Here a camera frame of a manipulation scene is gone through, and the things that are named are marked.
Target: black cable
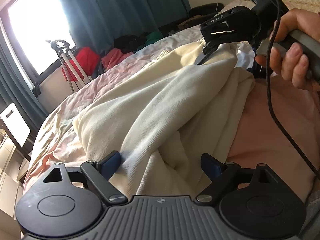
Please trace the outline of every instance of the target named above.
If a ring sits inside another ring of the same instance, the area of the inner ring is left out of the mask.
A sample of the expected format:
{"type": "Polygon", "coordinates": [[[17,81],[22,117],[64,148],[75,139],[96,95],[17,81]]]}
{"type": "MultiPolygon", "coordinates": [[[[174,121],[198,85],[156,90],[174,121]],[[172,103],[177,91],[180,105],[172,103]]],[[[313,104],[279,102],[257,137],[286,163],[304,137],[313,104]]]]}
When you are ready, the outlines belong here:
{"type": "Polygon", "coordinates": [[[266,63],[266,83],[267,83],[267,99],[268,99],[268,107],[269,107],[269,112],[271,114],[271,117],[273,121],[276,123],[276,125],[279,127],[281,132],[284,134],[284,136],[289,140],[289,142],[292,144],[292,146],[297,150],[299,155],[302,157],[302,159],[306,162],[306,164],[309,166],[309,168],[313,171],[315,176],[320,180],[320,173],[317,171],[317,169],[312,165],[311,161],[307,158],[307,156],[303,153],[303,151],[299,148],[299,146],[296,144],[296,142],[292,139],[292,137],[289,135],[289,133],[284,129],[282,124],[279,122],[277,119],[273,108],[272,108],[272,102],[271,102],[271,90],[270,90],[270,77],[268,74],[269,66],[270,66],[270,54],[271,54],[271,49],[273,46],[273,43],[275,42],[275,38],[280,26],[280,20],[281,20],[281,9],[280,9],[280,2],[279,0],[276,0],[277,7],[278,7],[278,14],[277,14],[277,22],[276,26],[274,28],[272,37],[270,39],[269,45],[268,45],[268,50],[267,50],[267,63],[266,63]]]}

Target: bed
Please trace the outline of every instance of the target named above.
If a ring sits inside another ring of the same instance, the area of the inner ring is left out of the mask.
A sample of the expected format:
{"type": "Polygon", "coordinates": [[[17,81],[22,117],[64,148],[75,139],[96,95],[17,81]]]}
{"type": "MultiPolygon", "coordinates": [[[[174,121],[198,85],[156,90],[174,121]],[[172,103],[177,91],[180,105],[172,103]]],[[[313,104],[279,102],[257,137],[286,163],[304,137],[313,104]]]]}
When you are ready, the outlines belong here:
{"type": "MultiPolygon", "coordinates": [[[[320,11],[320,0],[284,0],[289,9],[303,8],[320,11]]],[[[243,5],[249,8],[253,3],[249,0],[236,0],[225,6],[223,11],[243,5]]],[[[173,36],[164,38],[153,45],[138,51],[119,65],[99,76],[80,91],[67,97],[45,120],[34,144],[29,170],[23,186],[24,192],[55,162],[64,162],[67,167],[79,166],[86,161],[86,153],[76,135],[72,120],[93,102],[138,73],[145,65],[157,59],[166,50],[194,41],[202,35],[199,26],[195,26],[173,36]]],[[[236,66],[250,67],[254,53],[246,42],[237,45],[238,63],[236,66]]]]}

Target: teal curtain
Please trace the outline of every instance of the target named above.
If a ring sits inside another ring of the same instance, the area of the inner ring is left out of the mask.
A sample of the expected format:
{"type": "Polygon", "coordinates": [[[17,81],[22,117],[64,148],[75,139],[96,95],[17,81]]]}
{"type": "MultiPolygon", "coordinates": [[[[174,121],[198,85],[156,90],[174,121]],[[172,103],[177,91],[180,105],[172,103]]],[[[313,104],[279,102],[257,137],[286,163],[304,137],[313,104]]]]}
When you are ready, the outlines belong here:
{"type": "Polygon", "coordinates": [[[48,112],[42,107],[27,83],[23,79],[4,36],[0,31],[0,97],[1,102],[8,106],[15,103],[18,111],[35,137],[48,116],[48,112]]]}
{"type": "Polygon", "coordinates": [[[60,0],[77,47],[108,49],[123,35],[140,35],[188,16],[188,0],[60,0]]]}

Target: pink clothing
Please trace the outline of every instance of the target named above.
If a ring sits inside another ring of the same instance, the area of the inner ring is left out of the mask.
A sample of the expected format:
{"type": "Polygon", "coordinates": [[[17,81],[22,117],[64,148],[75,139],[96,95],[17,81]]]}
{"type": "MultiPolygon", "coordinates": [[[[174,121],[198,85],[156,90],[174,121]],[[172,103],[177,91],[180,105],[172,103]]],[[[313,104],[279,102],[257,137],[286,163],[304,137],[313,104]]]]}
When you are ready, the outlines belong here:
{"type": "Polygon", "coordinates": [[[118,65],[127,57],[133,55],[132,52],[123,54],[120,49],[114,48],[109,53],[101,59],[102,65],[106,70],[113,68],[115,65],[118,65]]]}
{"type": "MultiPolygon", "coordinates": [[[[312,164],[319,169],[319,97],[299,90],[280,76],[271,78],[276,117],[312,164]]],[[[312,189],[314,175],[271,118],[264,80],[256,80],[249,94],[227,161],[245,168],[268,164],[303,200],[312,189]]]]}

